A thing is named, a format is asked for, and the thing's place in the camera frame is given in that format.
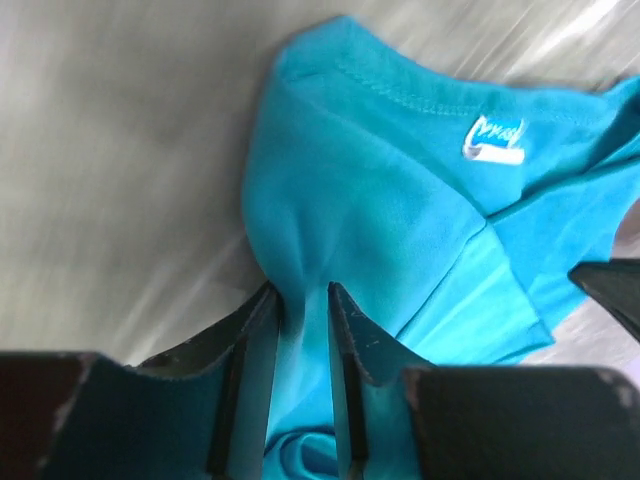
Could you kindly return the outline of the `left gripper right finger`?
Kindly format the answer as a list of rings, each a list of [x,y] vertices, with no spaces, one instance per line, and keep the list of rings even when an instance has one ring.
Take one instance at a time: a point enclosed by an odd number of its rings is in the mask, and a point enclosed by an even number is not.
[[[370,319],[338,282],[328,287],[334,428],[340,463],[415,455],[403,371],[433,364]]]

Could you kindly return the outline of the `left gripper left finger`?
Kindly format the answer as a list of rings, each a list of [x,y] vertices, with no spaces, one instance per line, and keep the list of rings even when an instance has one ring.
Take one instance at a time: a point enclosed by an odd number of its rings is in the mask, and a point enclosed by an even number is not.
[[[127,475],[258,475],[279,335],[263,285],[227,317],[127,373]]]

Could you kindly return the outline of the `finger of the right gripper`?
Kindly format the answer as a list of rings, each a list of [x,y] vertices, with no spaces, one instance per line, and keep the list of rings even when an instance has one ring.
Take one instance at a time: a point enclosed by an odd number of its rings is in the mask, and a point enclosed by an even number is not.
[[[569,272],[568,277],[639,341],[638,258],[581,262]]]

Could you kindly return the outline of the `teal t shirt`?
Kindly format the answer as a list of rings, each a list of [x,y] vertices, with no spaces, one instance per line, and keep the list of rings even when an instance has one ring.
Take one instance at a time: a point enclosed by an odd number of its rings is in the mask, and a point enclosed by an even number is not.
[[[263,475],[338,475],[330,283],[444,365],[513,364],[583,301],[639,197],[639,81],[517,89],[427,70],[349,17],[295,37],[263,92],[243,186],[281,293]]]

